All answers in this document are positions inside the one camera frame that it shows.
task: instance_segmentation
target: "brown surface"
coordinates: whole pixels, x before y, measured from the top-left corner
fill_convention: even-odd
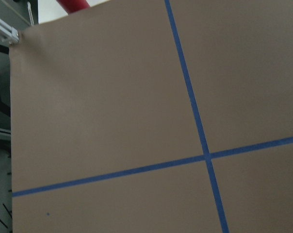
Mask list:
[[[231,233],[293,233],[293,144],[213,166]]]
[[[13,191],[202,154],[164,1],[29,28],[10,56]]]
[[[204,162],[18,197],[13,209],[15,233],[221,232]]]
[[[210,151],[293,136],[293,1],[171,5]]]

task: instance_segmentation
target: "red object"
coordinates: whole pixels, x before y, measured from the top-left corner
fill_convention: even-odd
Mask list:
[[[68,14],[88,8],[86,0],[57,0]]]

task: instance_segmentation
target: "white surface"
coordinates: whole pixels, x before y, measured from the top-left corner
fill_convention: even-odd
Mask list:
[[[87,0],[90,6],[95,6],[105,1],[108,0]],[[39,23],[49,22],[66,15],[66,11],[56,0],[38,0]]]

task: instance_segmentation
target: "red cylinder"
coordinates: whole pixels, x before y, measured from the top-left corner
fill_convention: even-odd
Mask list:
[[[88,8],[86,0],[57,0],[68,14]]]

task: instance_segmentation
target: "blue tape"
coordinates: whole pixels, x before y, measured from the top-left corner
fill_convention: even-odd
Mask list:
[[[266,148],[271,148],[271,147],[287,145],[287,144],[291,144],[291,143],[293,143],[293,137],[287,137],[287,138],[283,138],[280,140],[263,142],[263,143],[258,143],[258,144],[254,144],[251,146],[239,147],[239,148],[234,148],[234,149],[230,149],[230,150],[224,150],[224,151],[220,151],[220,152],[216,152],[216,153],[211,153],[211,158],[215,159],[215,158],[225,157],[225,156],[229,156],[229,155],[250,152],[250,151],[254,151],[254,150],[261,150],[261,149],[266,149]]]
[[[177,47],[177,51],[178,51],[178,55],[179,55],[179,60],[180,60],[180,64],[181,64],[181,68],[182,68],[186,88],[187,88],[187,91],[188,91],[188,94],[189,94],[189,97],[190,97],[191,106],[192,106],[192,110],[193,110],[193,114],[194,114],[194,118],[195,118],[195,122],[196,122],[196,127],[197,127],[199,138],[200,138],[200,143],[201,143],[201,146],[202,146],[202,149],[203,149],[203,152],[204,152],[205,161],[206,161],[206,165],[207,165],[207,170],[208,170],[208,174],[209,174],[209,179],[210,179],[210,182],[211,182],[212,192],[213,192],[216,208],[217,208],[218,215],[219,215],[222,232],[223,233],[229,233],[228,224],[227,224],[227,220],[226,220],[226,217],[225,217],[225,212],[224,212],[224,208],[223,208],[223,204],[222,204],[222,200],[221,200],[221,196],[220,196],[219,187],[218,187],[216,177],[215,177],[215,172],[214,172],[214,169],[213,169],[211,156],[210,156],[210,153],[209,153],[209,148],[208,148],[206,136],[205,136],[205,133],[204,133],[203,124],[202,124],[202,121],[201,121],[201,118],[200,118],[197,102],[196,102],[196,99],[195,99],[195,95],[194,95],[194,91],[193,91],[189,71],[188,71],[188,68],[187,68],[187,65],[186,65],[186,62],[185,62],[183,49],[182,49],[182,46],[181,46],[178,31],[177,31],[176,22],[175,22],[173,13],[172,13],[170,1],[165,0],[165,5],[166,5],[166,8],[167,8],[167,13],[168,13],[168,17],[169,17],[169,21],[170,21],[170,25],[171,25],[171,30],[172,30],[174,40],[175,40],[175,43],[176,43],[176,47]]]
[[[204,160],[204,156],[200,155],[200,156],[195,156],[195,157],[190,157],[190,158],[185,158],[185,159],[164,162],[164,163],[160,163],[160,164],[154,164],[154,165],[124,170],[124,171],[113,172],[113,173],[109,173],[109,174],[105,174],[105,175],[89,177],[89,178],[85,178],[85,179],[79,179],[79,180],[75,180],[75,181],[68,181],[68,182],[63,182],[63,183],[52,184],[52,185],[47,185],[47,186],[43,186],[43,187],[32,188],[32,189],[14,192],[13,198],[25,196],[25,195],[29,195],[29,194],[34,194],[34,193],[51,191],[51,190],[60,189],[60,188],[72,187],[72,186],[86,184],[86,183],[93,183],[93,182],[108,180],[108,179],[122,177],[122,176],[129,176],[129,175],[133,175],[133,174],[154,171],[154,170],[159,170],[159,169],[173,167],[173,166],[191,164],[191,163],[195,163],[195,162],[199,162],[199,161],[203,161],[203,160]]]

